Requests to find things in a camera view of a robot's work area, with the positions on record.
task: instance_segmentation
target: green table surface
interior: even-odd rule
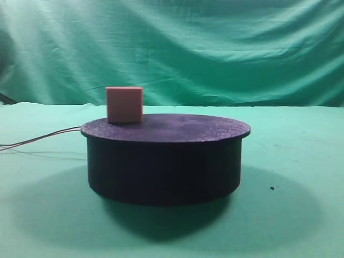
[[[0,152],[0,257],[344,257],[344,108],[148,106],[252,127],[229,198],[156,208],[104,200],[87,183],[80,132]],[[106,107],[0,106],[0,144],[106,116]]]

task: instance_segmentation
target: wire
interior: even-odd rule
[[[30,140],[20,141],[20,142],[17,142],[15,144],[0,144],[0,146],[13,146],[13,145],[17,145],[17,144],[24,144],[26,142],[31,142],[33,140],[40,140],[40,139],[46,138],[48,136],[54,135],[55,133],[64,132],[64,131],[68,131],[68,130],[73,130],[73,129],[77,129],[77,128],[79,129],[80,126],[75,126],[75,127],[71,127],[71,128],[67,128],[67,129],[58,130],[58,131],[55,131],[55,132],[52,132],[52,133],[49,133],[49,134],[45,134],[45,135],[42,135],[40,137],[36,137],[36,138],[30,139]]]
[[[47,138],[47,137],[55,136],[55,135],[58,135],[58,134],[61,134],[61,133],[77,132],[79,130],[80,130],[79,127],[72,127],[72,128],[68,128],[68,129],[64,129],[64,130],[59,130],[59,131],[56,131],[56,132],[53,132],[53,133],[50,133],[50,134],[46,134],[46,135],[43,135],[43,136],[31,139],[31,140],[18,142],[16,144],[3,145],[3,146],[9,146],[9,147],[0,149],[0,152],[6,151],[6,150],[11,149],[11,148],[19,147],[19,146],[22,146],[22,145],[25,145],[25,144],[30,144],[32,142],[35,142],[35,141],[38,141],[38,140],[41,140],[41,139],[44,139],[44,138]]]

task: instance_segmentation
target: cable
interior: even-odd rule
[[[22,142],[19,142],[19,143],[16,143],[16,144],[3,145],[3,146],[9,146],[9,147],[0,149],[0,152],[6,151],[6,150],[11,149],[11,148],[19,147],[19,146],[22,146],[22,145],[25,145],[25,144],[30,144],[32,142],[35,142],[35,141],[38,141],[38,140],[41,140],[41,139],[44,139],[44,138],[47,138],[47,137],[55,136],[55,135],[58,135],[58,134],[61,134],[61,133],[77,132],[79,130],[80,130],[79,127],[72,127],[72,128],[69,128],[69,129],[59,130],[59,131],[56,131],[56,132],[53,132],[53,133],[50,133],[50,134],[46,134],[46,135],[43,135],[43,136],[31,139],[31,140],[22,141]]]
[[[34,140],[43,139],[45,137],[54,135],[55,133],[64,132],[64,131],[67,131],[67,130],[73,130],[73,129],[77,129],[77,128],[80,128],[80,126],[75,126],[75,127],[71,127],[71,128],[67,128],[67,129],[58,130],[58,131],[55,131],[55,132],[52,132],[52,133],[49,133],[49,134],[45,134],[45,135],[42,135],[40,137],[36,137],[36,138],[30,139],[30,140],[20,141],[20,142],[17,142],[15,144],[0,144],[0,146],[13,146],[13,145],[17,145],[17,144],[24,144],[26,142],[31,142],[31,141],[34,141]]]

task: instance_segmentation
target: green cloth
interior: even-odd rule
[[[105,104],[343,106],[343,0],[0,1],[0,93]]]
[[[242,182],[232,197],[169,209],[108,202],[88,186],[86,138],[60,134],[0,152],[1,258],[344,257],[344,108],[145,112],[247,122],[252,133],[243,140]],[[0,106],[0,144],[105,116],[106,107],[91,104]]]

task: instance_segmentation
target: cube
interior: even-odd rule
[[[142,122],[142,87],[107,87],[106,101],[109,124]]]

